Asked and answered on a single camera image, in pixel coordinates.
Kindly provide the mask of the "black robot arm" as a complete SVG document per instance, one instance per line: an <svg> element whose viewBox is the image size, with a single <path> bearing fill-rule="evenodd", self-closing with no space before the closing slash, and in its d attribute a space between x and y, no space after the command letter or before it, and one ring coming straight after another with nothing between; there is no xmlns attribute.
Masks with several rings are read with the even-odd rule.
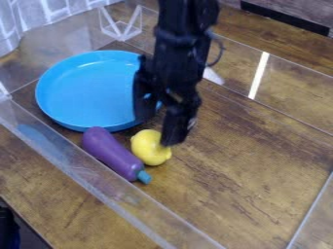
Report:
<svg viewBox="0 0 333 249"><path fill-rule="evenodd" d="M166 106L161 144L174 146L186 140L197 122L202 99L197 85L209 60L220 5L217 0L158 0L159 19L154 29L155 50L139 56L134 75L135 118L145 122Z"/></svg>

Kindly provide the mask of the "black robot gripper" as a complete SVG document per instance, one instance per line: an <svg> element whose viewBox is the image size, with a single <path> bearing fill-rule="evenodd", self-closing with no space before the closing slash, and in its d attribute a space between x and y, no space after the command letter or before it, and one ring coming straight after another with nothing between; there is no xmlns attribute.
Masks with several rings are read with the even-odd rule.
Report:
<svg viewBox="0 0 333 249"><path fill-rule="evenodd" d="M197 123L202 99L194 95L208 65L209 37L205 33L176 34L158 28L155 38L154 55L138 57L134 115L135 120L145 123L157 115L159 101L167 105L161 143L170 147L186 140ZM185 101L178 103L174 94Z"/></svg>

